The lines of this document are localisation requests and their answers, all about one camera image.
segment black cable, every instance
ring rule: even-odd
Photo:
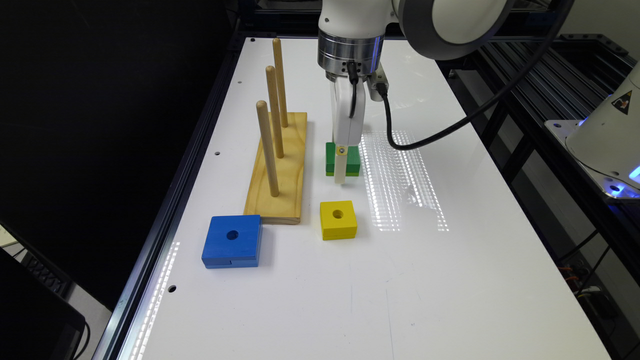
[[[637,349],[637,348],[638,348],[638,346],[640,346],[640,341],[638,341],[638,342],[637,342],[637,343],[636,343],[636,344],[631,348],[631,350],[629,350],[629,352],[628,352],[625,356],[623,356],[623,357],[622,357],[622,360],[625,360],[626,358],[628,358],[628,357],[629,357],[629,355],[631,355],[631,354],[635,351],[635,349]]]
[[[27,248],[22,248],[22,250],[20,250],[17,253],[13,254],[13,258],[15,259],[18,255],[22,254],[25,250],[27,250]]]
[[[574,3],[574,0],[565,0],[562,3],[562,6],[560,7],[560,9],[558,9],[558,19],[549,29],[549,33],[547,34],[547,37],[544,39],[542,44],[540,44],[540,46],[538,47],[538,50],[536,50],[536,52],[533,54],[533,57],[529,60],[527,65],[525,65],[520,70],[520,72],[518,72],[518,74],[516,74],[516,76],[513,79],[511,79],[511,81],[509,81],[507,85],[505,85],[505,87],[500,89],[500,91],[498,91],[495,95],[493,95],[491,99],[489,99],[486,103],[484,103],[482,106],[477,108],[471,114],[467,115],[462,120],[458,121],[457,123],[449,126],[448,128],[434,135],[429,136],[428,138],[425,138],[413,144],[407,144],[407,145],[398,145],[395,143],[395,141],[393,141],[392,129],[391,129],[391,107],[389,106],[389,99],[387,99],[387,86],[383,83],[377,84],[376,89],[378,90],[378,93],[380,93],[380,96],[384,101],[384,108],[387,114],[387,140],[389,141],[389,144],[391,145],[391,147],[396,150],[413,150],[413,149],[417,149],[419,147],[431,144],[432,142],[440,140],[443,137],[467,125],[475,117],[484,113],[491,106],[495,105],[498,101],[502,100],[503,97],[505,97],[511,90],[513,90],[513,88],[520,82],[520,80],[524,79],[525,76],[527,76],[529,71],[533,69],[533,67],[538,63],[538,61],[542,58],[542,56],[547,52],[549,47],[551,47],[551,44],[553,44],[553,41],[558,36],[558,33],[560,32],[560,29],[562,28],[564,21],[567,19],[567,16],[569,15],[569,11],[571,10],[573,3]]]
[[[558,259],[558,262],[563,262],[566,259],[572,257],[573,255],[575,255],[580,249],[582,249],[583,246],[585,246],[589,241],[591,241],[591,239],[593,239],[596,235],[598,235],[598,230],[593,230],[593,232],[587,236],[586,239],[582,240],[582,242],[580,244],[578,244],[576,247],[574,247],[573,249],[571,249],[571,251],[569,251],[568,253],[564,254],[562,257],[560,257]]]
[[[349,61],[347,63],[347,72],[349,73],[349,82],[353,86],[353,95],[351,96],[351,110],[349,111],[349,119],[353,119],[353,115],[356,112],[356,100],[358,98],[358,94],[356,92],[356,87],[358,85],[358,69],[356,68],[356,63],[354,61]]]
[[[593,276],[593,274],[595,274],[596,269],[598,269],[598,266],[600,266],[602,259],[604,259],[605,255],[607,255],[610,249],[611,249],[611,246],[608,245],[607,248],[602,252],[600,259],[598,259],[598,261],[596,262],[596,265],[591,269],[591,272],[589,273],[589,275],[587,275],[587,278],[584,279],[584,281],[582,282],[582,285],[580,285],[580,289],[578,289],[576,296],[579,296],[582,293],[582,290],[584,290],[584,287],[587,286],[587,283],[589,282],[589,280],[591,280],[591,277]]]
[[[84,345],[82,346],[82,349],[80,349],[80,352],[76,354],[73,360],[78,360],[80,356],[82,356],[84,351],[87,350],[87,346],[89,345],[89,339],[91,338],[91,328],[89,327],[89,323],[86,320],[84,321],[84,326],[87,328],[87,337],[84,339]]]

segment electronic device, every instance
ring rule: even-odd
[[[640,67],[586,119],[550,120],[547,129],[609,199],[640,200]]]

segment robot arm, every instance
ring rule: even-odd
[[[515,0],[324,0],[318,23],[318,64],[331,81],[335,182],[344,183],[349,146],[362,136],[365,81],[380,101],[380,55],[389,23],[399,22],[421,55],[447,60],[476,50],[491,38]]]

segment yellow block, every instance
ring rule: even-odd
[[[288,113],[287,115],[289,126],[282,128],[284,157],[282,159],[276,157],[280,195],[272,197],[269,191],[261,140],[258,144],[251,185],[244,206],[244,215],[260,215],[263,224],[300,223],[307,113]]]
[[[320,203],[322,240],[353,239],[358,232],[356,213],[351,201]]]

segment green block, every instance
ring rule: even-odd
[[[346,173],[346,176],[360,176],[358,173]],[[327,173],[327,176],[333,176],[333,173]]]
[[[335,154],[336,144],[329,142],[325,147],[326,154],[326,172],[327,176],[333,176],[335,170]],[[360,175],[360,151],[357,146],[349,146],[349,152],[347,153],[347,176],[359,176]]]

